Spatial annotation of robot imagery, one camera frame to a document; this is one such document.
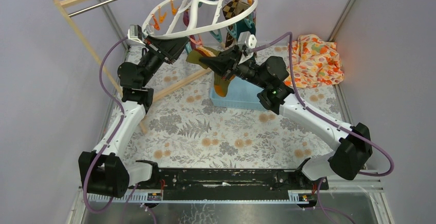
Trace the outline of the white plastic clip hanger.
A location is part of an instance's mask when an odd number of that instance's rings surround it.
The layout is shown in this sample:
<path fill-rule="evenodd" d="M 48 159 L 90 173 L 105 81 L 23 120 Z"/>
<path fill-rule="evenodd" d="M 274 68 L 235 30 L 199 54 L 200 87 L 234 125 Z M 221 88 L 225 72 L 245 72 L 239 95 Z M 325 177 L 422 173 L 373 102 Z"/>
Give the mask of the white plastic clip hanger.
<path fill-rule="evenodd" d="M 230 1 L 246 2 L 249 7 L 225 20 L 222 8 Z M 241 20 L 249 24 L 258 0 L 164 0 L 154 7 L 142 24 L 142 32 L 159 39 L 191 36 L 227 28 Z M 189 27 L 183 24 L 183 12 L 190 9 Z"/>

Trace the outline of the dark teal sock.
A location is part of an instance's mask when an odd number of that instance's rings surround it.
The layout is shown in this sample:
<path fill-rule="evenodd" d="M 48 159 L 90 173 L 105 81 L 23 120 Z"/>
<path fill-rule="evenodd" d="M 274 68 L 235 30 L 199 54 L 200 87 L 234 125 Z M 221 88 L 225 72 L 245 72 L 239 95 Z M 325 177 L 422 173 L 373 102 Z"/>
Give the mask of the dark teal sock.
<path fill-rule="evenodd" d="M 243 32 L 250 32 L 250 34 L 255 35 L 256 34 L 256 25 L 253 21 L 249 21 L 249 26 L 247 26 L 247 24 L 245 23 L 244 20 L 241 20 L 239 22 L 236 23 L 236 29 L 237 29 L 237 37 L 236 39 L 238 40 L 240 38 L 241 33 Z"/>

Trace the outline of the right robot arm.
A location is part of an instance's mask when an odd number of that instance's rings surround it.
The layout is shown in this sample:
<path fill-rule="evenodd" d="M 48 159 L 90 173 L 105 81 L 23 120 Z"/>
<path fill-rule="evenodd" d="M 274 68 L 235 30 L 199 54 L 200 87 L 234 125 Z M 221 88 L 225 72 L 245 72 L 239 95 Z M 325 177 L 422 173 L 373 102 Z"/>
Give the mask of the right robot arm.
<path fill-rule="evenodd" d="M 315 180 L 332 175 L 354 180 L 373 154 L 369 128 L 362 123 L 338 121 L 304 101 L 284 83 L 289 73 L 282 57 L 271 56 L 258 65 L 253 61 L 242 63 L 242 56 L 235 46 L 199 61 L 224 79 L 235 76 L 261 88 L 257 97 L 266 110 L 298 122 L 332 150 L 321 157 L 306 159 L 295 174 L 296 185 L 308 189 Z"/>

